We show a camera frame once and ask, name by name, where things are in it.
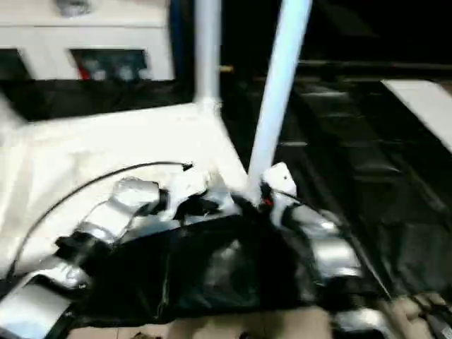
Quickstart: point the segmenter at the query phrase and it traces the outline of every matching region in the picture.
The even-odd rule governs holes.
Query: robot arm
[[[310,258],[300,260],[313,262],[312,276],[325,296],[321,306],[331,315],[334,333],[339,338],[394,338],[390,321],[378,309],[376,293],[367,290],[363,267],[334,215],[322,215],[288,194],[293,194],[295,183],[284,164],[270,168],[263,183],[270,188],[266,198],[271,200],[272,223],[296,234],[295,241],[302,243],[297,248],[309,249]]]
[[[59,249],[44,259],[0,301],[0,338],[64,337],[89,295],[100,266],[131,229],[138,215],[171,220],[180,204],[207,189],[205,172],[191,168],[161,189],[155,182],[125,178],[112,195],[80,222]]]

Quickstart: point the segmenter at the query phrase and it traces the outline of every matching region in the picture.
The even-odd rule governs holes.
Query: black fabric
[[[256,218],[233,216],[138,239],[110,258],[79,326],[313,304],[316,286],[305,262]]]
[[[259,87],[248,91],[247,107],[258,107]],[[258,110],[249,116],[242,135],[231,135],[244,164],[251,153],[240,141],[254,134]],[[278,161],[304,201],[344,221],[384,295],[452,297],[452,157],[381,83],[296,85]]]

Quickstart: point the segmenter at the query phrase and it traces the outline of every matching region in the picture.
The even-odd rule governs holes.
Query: wire
[[[50,213],[52,213],[55,209],[57,209],[62,203],[64,203],[66,200],[70,199],[72,196],[75,196],[78,192],[84,190],[88,186],[91,186],[92,184],[95,184],[96,182],[100,182],[106,178],[113,177],[116,174],[120,174],[122,172],[127,172],[131,170],[136,170],[138,168],[142,167],[149,167],[149,166],[156,166],[156,165],[179,165],[182,166],[182,169],[184,171],[188,170],[189,168],[192,168],[192,164],[186,164],[183,162],[175,162],[175,161],[154,161],[154,162],[143,162],[141,164],[136,164],[128,167],[122,167],[120,169],[116,169],[111,172],[107,172],[103,175],[100,175],[94,179],[91,179],[90,181],[84,183],[83,185],[77,187],[73,191],[70,191],[67,193],[63,198],[60,198],[56,203],[54,203],[48,210],[45,211],[36,221],[33,223],[33,225],[28,230],[27,234],[24,236],[22,243],[20,244],[16,255],[14,256],[13,262],[9,266],[8,272],[6,274],[6,279],[10,280],[16,271],[17,263],[22,256],[23,250],[25,248],[25,245],[29,238],[31,238],[32,234],[39,228],[40,224],[49,216]]]
[[[289,193],[284,192],[284,191],[280,191],[279,189],[274,189],[274,191],[275,191],[276,193],[282,194],[283,196],[288,196],[289,198],[294,199],[295,201],[301,203],[302,205],[305,204],[300,198],[298,198],[298,197],[296,197],[296,196],[293,196],[292,194],[289,194]]]

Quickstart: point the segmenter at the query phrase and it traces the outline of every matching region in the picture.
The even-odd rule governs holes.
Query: white pole
[[[311,0],[284,0],[281,4],[248,171],[251,192],[257,192],[261,175],[273,162],[310,11]]]
[[[221,0],[196,0],[196,101],[220,100]]]

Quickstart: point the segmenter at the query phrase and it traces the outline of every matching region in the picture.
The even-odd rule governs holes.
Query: white surface
[[[214,114],[196,104],[142,109],[29,125],[0,150],[0,277],[31,224],[70,190],[123,166],[151,161],[193,162],[218,170],[226,185],[242,190],[246,173]],[[104,200],[114,181],[136,175],[161,183],[178,166],[149,167],[92,185],[54,211],[25,248],[25,270],[55,250],[53,242]]]
[[[0,0],[0,26],[167,26],[169,0],[91,1],[92,13],[64,18],[53,0]]]
[[[452,97],[430,81],[384,81],[383,84],[452,152]]]
[[[256,199],[260,197],[257,192],[261,175],[273,164],[310,12],[311,0],[284,0],[281,4],[249,163],[249,186],[256,192]]]
[[[173,79],[172,53],[167,29],[121,27],[35,28],[53,61],[46,69],[60,79],[78,79],[70,49],[141,49],[153,80]]]

